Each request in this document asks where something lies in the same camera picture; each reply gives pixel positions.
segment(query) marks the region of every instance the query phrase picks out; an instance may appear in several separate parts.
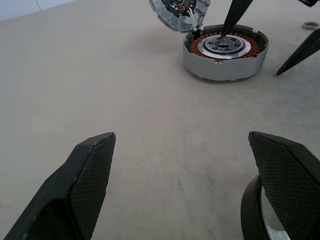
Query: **gray plastic cover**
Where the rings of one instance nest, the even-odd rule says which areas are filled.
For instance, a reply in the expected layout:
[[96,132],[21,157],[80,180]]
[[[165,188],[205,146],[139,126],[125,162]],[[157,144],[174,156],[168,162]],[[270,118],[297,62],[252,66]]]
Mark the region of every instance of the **gray plastic cover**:
[[149,2],[160,21],[169,29],[180,33],[189,33],[195,28],[201,27],[210,6],[210,0],[193,0],[195,5],[192,7],[192,13],[177,16],[172,13],[172,9],[166,6],[165,3],[167,5],[168,3],[181,5],[184,2],[191,2],[190,0],[149,0]]

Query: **black pointed tool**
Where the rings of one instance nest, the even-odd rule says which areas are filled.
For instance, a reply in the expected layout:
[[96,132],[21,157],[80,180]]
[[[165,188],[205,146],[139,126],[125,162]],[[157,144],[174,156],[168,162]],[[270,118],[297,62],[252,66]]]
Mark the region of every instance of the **black pointed tool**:
[[233,0],[224,21],[221,37],[224,38],[230,33],[232,28],[237,24],[241,17],[245,14],[253,0]]
[[279,76],[320,50],[320,29],[311,33],[276,72]]

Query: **white wall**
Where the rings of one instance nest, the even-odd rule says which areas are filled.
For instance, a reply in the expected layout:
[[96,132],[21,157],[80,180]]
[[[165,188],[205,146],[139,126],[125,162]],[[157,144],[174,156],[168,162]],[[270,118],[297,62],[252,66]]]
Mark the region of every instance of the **white wall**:
[[74,0],[0,0],[0,21],[32,14]]

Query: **copper coil winding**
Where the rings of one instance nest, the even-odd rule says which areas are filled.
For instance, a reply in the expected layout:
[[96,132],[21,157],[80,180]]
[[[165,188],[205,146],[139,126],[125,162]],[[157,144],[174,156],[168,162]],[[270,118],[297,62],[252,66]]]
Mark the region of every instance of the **copper coil winding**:
[[[221,32],[210,33],[210,34],[206,34],[206,35],[203,35],[201,37],[198,37],[190,45],[189,52],[193,53],[193,54],[195,54],[197,56],[206,58],[206,59],[216,59],[216,58],[212,58],[212,57],[203,55],[201,52],[198,51],[198,44],[199,44],[200,41],[202,41],[205,38],[208,38],[208,37],[211,37],[211,36],[216,36],[216,35],[221,35]],[[246,36],[246,35],[243,35],[241,33],[237,33],[237,32],[235,32],[235,33],[231,32],[231,33],[229,33],[229,35],[234,35],[234,36],[238,36],[240,38],[243,38],[243,39],[247,40],[251,44],[250,52],[248,52],[246,55],[244,55],[244,56],[242,56],[240,58],[256,58],[257,55],[260,53],[260,47],[259,47],[258,43],[253,38],[251,38],[249,36]],[[216,62],[223,63],[223,61],[224,60],[222,60],[222,59],[216,59]]]

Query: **circuit board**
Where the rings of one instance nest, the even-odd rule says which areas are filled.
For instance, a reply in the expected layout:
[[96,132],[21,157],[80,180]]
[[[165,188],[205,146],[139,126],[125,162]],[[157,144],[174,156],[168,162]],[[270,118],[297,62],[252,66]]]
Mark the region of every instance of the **circuit board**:
[[192,11],[195,10],[197,5],[197,0],[161,0],[165,5],[165,8],[175,15],[177,18],[179,16],[188,16],[189,8]]

